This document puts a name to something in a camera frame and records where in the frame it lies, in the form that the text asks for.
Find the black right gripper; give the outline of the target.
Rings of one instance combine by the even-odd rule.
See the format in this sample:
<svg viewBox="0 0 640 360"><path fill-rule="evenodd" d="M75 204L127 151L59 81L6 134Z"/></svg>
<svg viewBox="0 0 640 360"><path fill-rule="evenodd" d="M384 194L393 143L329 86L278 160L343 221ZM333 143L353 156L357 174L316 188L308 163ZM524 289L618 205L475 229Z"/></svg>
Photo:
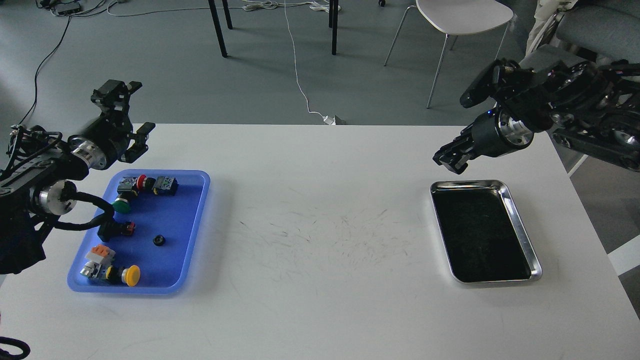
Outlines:
<svg viewBox="0 0 640 360"><path fill-rule="evenodd" d="M432 159L455 174L462 174L478 157L497 158L531 145L534 132L505 110L483 112L471 124L471 135L460 134L437 150Z"/></svg>

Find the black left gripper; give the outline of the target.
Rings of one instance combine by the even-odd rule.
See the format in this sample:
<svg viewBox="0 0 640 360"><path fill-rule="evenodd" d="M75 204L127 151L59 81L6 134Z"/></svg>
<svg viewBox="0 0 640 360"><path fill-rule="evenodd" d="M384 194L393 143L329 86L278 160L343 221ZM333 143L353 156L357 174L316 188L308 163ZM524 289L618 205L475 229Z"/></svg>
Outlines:
<svg viewBox="0 0 640 360"><path fill-rule="evenodd" d="M130 121L130 97L143 84L110 79L94 89L90 101L101 114L79 134L69 137L71 155L87 168L106 170L114 162L132 164L149 150L147 140L156 124L146 121L135 133Z"/></svg>

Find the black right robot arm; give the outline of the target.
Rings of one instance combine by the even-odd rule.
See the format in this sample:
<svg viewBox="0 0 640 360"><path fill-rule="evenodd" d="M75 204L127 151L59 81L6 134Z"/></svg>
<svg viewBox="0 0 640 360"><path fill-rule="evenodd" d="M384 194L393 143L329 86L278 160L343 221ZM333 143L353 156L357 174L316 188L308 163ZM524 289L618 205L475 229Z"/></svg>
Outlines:
<svg viewBox="0 0 640 360"><path fill-rule="evenodd" d="M514 60L494 60L460 98L466 109L492 98L494 108L439 148L433 160L461 174L469 161L525 150L536 133L551 131L569 150L638 172L639 84L632 80L638 75L639 65L625 61L556 61L536 71Z"/></svg>

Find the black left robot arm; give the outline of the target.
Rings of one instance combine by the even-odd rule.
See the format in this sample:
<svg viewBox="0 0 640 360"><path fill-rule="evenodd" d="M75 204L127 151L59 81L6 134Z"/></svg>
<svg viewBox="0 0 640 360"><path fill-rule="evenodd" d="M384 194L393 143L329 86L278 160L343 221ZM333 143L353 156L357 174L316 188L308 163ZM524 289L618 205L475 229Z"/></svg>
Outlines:
<svg viewBox="0 0 640 360"><path fill-rule="evenodd" d="M155 123L138 130L130 121L130 98L141 82L110 79L91 95L101 111L77 134L41 126L14 125L9 162L1 173L1 273L19 274L45 259L43 243L53 229L106 235L130 235L132 223L115 221L112 204L77 190L91 169L106 170L114 162L131 164L148 151Z"/></svg>

